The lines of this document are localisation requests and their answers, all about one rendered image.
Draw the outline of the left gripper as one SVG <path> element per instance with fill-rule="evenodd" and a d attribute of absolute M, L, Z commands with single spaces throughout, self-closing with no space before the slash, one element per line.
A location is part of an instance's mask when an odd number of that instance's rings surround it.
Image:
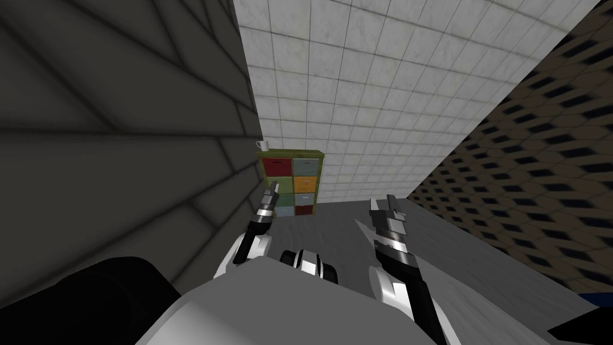
<path fill-rule="evenodd" d="M 274 208 L 279 198 L 278 190 L 279 184 L 277 181 L 272 181 L 270 186 L 265 189 L 258 208 L 259 216 L 272 217 L 274 215 Z"/>

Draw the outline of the green cabinet with colourful drawers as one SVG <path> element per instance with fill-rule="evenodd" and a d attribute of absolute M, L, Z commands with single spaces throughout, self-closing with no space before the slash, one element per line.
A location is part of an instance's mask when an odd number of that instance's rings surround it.
<path fill-rule="evenodd" d="M 269 149 L 256 153 L 265 184 L 279 185 L 274 218 L 315 213 L 324 153 L 319 150 Z"/>

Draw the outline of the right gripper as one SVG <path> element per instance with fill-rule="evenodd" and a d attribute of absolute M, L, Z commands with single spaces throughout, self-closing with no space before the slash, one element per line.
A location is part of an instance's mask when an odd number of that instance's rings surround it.
<path fill-rule="evenodd" d="M 369 199 L 369 216 L 375 232 L 392 241 L 406 243 L 406 214 L 402 213 L 394 195 L 387 194 L 387 203 L 389 209 L 380 209 L 375 198 Z"/>

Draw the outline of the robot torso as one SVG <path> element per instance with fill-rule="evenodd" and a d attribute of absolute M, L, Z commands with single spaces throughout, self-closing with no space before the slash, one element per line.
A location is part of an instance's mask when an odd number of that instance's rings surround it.
<path fill-rule="evenodd" d="M 136 345 L 435 345 L 405 313 L 259 256 L 182 295 Z"/>

